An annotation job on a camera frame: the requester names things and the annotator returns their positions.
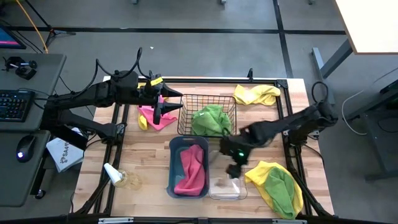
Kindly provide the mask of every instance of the black wire basket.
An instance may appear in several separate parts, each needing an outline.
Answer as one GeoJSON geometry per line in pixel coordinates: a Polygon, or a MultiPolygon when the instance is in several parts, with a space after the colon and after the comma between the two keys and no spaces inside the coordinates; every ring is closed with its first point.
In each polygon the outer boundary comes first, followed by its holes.
{"type": "MultiPolygon", "coordinates": [[[[193,113],[202,110],[208,105],[220,105],[223,112],[228,115],[231,121],[231,133],[236,134],[236,102],[231,96],[210,96],[210,95],[183,95],[181,97],[182,108],[178,116],[177,132],[184,136],[201,136],[192,133],[193,113]]],[[[221,138],[222,136],[202,136],[221,138]]]]}

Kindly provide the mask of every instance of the blue plastic bin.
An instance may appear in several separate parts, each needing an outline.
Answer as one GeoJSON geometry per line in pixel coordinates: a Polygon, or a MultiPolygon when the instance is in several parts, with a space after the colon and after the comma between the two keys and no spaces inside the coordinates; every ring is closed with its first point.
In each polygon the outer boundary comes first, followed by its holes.
{"type": "Polygon", "coordinates": [[[173,198],[202,198],[209,191],[209,163],[208,163],[208,141],[199,136],[179,136],[170,141],[170,170],[169,170],[169,186],[167,193],[173,198]],[[178,195],[174,193],[174,187],[185,178],[182,168],[180,153],[190,146],[197,144],[203,149],[203,168],[205,169],[206,182],[199,196],[178,195]]]}

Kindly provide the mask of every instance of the green cloth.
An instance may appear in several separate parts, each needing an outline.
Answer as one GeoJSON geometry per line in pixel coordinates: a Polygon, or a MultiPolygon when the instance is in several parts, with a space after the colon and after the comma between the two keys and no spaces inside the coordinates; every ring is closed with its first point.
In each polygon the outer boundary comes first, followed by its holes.
{"type": "Polygon", "coordinates": [[[294,182],[291,176],[283,170],[274,167],[269,171],[264,187],[272,198],[274,212],[278,213],[282,218],[294,219],[294,182]]]}
{"type": "Polygon", "coordinates": [[[192,115],[192,134],[201,136],[222,136],[232,125],[221,105],[208,105],[192,115]]]}

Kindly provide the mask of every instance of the orange cable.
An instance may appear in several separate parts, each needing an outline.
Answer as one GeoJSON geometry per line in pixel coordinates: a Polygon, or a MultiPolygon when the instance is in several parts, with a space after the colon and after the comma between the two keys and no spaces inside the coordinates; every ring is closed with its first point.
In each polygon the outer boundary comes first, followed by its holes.
{"type": "Polygon", "coordinates": [[[35,23],[32,21],[32,19],[30,18],[30,16],[29,16],[28,13],[26,12],[25,8],[22,6],[22,4],[21,4],[18,0],[15,0],[15,1],[18,3],[19,7],[21,7],[21,9],[24,11],[26,17],[29,19],[29,21],[30,21],[30,23],[33,25],[33,27],[35,27],[35,30],[36,30],[37,34],[39,35],[40,40],[41,40],[42,43],[43,43],[45,53],[48,54],[48,53],[49,53],[49,50],[47,49],[47,46],[45,45],[45,42],[44,42],[43,37],[42,37],[42,34],[40,34],[40,32],[39,32],[39,30],[37,29],[35,23]]]}

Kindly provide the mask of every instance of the pink cloth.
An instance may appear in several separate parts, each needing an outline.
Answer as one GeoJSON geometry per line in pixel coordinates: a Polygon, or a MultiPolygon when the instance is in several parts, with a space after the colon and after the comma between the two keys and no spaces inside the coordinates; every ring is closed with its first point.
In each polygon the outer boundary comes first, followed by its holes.
{"type": "Polygon", "coordinates": [[[198,196],[205,186],[203,149],[199,145],[193,145],[180,155],[185,178],[174,187],[174,193],[198,196]]]}
{"type": "MultiPolygon", "coordinates": [[[[159,101],[161,103],[164,102],[164,99],[162,96],[160,96],[159,101]]],[[[154,109],[153,108],[151,108],[150,106],[141,106],[141,107],[138,106],[138,111],[140,112],[140,114],[142,114],[145,117],[147,122],[152,127],[154,127],[154,129],[156,131],[160,131],[167,125],[169,125],[177,120],[177,117],[171,116],[170,113],[166,113],[166,114],[161,115],[159,124],[154,124],[154,109]]]]}

